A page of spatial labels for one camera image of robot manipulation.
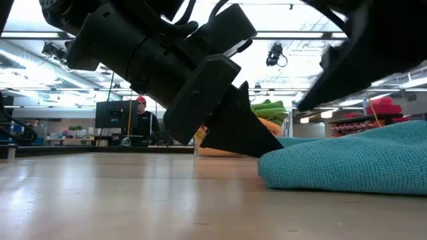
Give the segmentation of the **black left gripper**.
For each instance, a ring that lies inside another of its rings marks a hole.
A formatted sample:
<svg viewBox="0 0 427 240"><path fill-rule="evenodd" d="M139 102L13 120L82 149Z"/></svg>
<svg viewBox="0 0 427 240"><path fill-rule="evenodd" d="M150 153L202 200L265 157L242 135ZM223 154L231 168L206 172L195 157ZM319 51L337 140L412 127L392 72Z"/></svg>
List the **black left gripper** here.
<svg viewBox="0 0 427 240"><path fill-rule="evenodd" d="M283 149L252 112L248 83L230 86L241 69L230 57L250 45L255 35L243 9L234 3L191 35L148 37L128 65L131 87L165 108L165 130L183 145L211 115L204 122L207 133L201 147L257 158Z"/></svg>

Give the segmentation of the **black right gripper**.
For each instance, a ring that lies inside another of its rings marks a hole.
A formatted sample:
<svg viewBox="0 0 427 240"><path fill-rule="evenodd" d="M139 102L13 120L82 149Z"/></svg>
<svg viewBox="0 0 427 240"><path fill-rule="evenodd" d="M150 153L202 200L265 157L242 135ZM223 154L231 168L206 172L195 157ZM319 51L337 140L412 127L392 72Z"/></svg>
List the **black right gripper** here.
<svg viewBox="0 0 427 240"><path fill-rule="evenodd" d="M386 66L402 72L427 60L427 0L302 1L347 39L322 55L325 70L300 101L300 111L368 88L385 76Z"/></svg>

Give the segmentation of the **green microfiber towel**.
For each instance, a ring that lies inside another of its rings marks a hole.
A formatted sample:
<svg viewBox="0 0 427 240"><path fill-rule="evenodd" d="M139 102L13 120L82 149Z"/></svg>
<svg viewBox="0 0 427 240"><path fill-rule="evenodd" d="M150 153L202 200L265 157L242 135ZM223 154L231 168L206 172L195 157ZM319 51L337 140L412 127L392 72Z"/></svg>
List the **green microfiber towel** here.
<svg viewBox="0 0 427 240"><path fill-rule="evenodd" d="M252 112L259 118L265 119L282 126L289 113L284 107L283 101L271 102L269 99L263 103L251 105Z"/></svg>

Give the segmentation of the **blue microfiber towel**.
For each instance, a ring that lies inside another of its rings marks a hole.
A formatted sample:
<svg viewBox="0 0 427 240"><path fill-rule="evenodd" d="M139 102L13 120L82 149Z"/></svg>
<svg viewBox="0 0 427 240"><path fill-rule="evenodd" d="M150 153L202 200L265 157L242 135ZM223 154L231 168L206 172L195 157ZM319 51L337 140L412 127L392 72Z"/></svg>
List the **blue microfiber towel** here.
<svg viewBox="0 0 427 240"><path fill-rule="evenodd" d="M427 121L338 138L281 138L258 160L272 189L427 195Z"/></svg>

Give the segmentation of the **clear plastic bin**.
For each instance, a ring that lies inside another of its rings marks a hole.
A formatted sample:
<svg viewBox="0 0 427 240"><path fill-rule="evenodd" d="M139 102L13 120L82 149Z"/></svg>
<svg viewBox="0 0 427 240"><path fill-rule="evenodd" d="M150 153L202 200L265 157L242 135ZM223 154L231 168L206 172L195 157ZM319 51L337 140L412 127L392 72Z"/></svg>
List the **clear plastic bin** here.
<svg viewBox="0 0 427 240"><path fill-rule="evenodd" d="M290 123L290 113L289 113L288 118L285 120L285 122L284 122L284 123L283 123L283 125L281 126L281 127L282 127L282 130L283 130L283 135L282 135L282 137L288 137L288 136L289 136L290 125L291 125L291 123Z"/></svg>

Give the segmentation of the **black shelving with orange bins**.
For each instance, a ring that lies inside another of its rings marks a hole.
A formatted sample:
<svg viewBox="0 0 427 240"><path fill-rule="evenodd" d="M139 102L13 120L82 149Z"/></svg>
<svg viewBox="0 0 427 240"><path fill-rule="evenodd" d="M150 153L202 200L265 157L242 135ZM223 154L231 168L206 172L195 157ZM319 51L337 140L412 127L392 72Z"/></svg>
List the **black shelving with orange bins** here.
<svg viewBox="0 0 427 240"><path fill-rule="evenodd" d="M367 115L336 120L330 123L331 137L342 137L410 120L411 117L402 114Z"/></svg>

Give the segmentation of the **red storage bins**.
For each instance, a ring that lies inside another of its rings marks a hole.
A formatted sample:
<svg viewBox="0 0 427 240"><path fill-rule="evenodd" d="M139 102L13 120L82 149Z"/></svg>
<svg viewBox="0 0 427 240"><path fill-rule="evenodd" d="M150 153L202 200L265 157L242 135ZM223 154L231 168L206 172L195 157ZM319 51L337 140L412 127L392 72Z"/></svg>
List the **red storage bins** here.
<svg viewBox="0 0 427 240"><path fill-rule="evenodd" d="M371 100L366 108L368 115L394 115L401 114L402 108L400 105L394 103L393 98L391 97L382 97L379 99Z"/></svg>

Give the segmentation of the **person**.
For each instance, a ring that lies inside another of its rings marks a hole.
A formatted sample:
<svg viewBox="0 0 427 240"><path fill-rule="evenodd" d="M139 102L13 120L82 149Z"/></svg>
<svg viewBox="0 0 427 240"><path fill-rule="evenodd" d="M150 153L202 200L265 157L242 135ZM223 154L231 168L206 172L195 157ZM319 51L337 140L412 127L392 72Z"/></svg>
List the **person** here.
<svg viewBox="0 0 427 240"><path fill-rule="evenodd" d="M144 139L151 139L154 133L159 131L157 117L146 109L147 101L143 96L137 99L137 127L132 129L134 135L142 136Z"/></svg>

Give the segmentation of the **black monitor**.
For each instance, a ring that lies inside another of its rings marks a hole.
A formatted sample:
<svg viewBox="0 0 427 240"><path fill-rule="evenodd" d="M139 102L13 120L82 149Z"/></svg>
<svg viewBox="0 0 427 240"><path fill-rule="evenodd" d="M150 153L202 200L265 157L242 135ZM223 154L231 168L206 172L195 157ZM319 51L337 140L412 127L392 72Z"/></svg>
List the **black monitor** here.
<svg viewBox="0 0 427 240"><path fill-rule="evenodd" d="M96 103L95 128L137 127L137 101L104 101Z"/></svg>

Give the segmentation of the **cluttered background desk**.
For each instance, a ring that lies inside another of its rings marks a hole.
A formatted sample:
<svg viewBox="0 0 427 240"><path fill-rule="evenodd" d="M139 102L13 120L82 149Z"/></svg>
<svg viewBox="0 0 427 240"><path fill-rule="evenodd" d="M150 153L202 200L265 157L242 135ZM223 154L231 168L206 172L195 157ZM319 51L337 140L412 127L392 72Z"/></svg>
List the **cluttered background desk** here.
<svg viewBox="0 0 427 240"><path fill-rule="evenodd" d="M34 145L42 146L95 146L95 128L83 128L81 125L69 126L58 133L48 133L47 128L41 129L41 137Z"/></svg>

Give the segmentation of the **black aluminium table frame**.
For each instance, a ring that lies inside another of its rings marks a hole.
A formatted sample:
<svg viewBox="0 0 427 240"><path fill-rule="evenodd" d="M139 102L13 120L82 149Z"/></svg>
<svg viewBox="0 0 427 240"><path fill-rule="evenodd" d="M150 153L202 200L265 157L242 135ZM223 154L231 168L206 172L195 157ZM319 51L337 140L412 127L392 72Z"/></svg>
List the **black aluminium table frame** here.
<svg viewBox="0 0 427 240"><path fill-rule="evenodd" d="M17 147L15 157L35 157L44 155L64 155L76 153L194 153L195 147L149 146L149 147L95 147L95 146L44 146Z"/></svg>

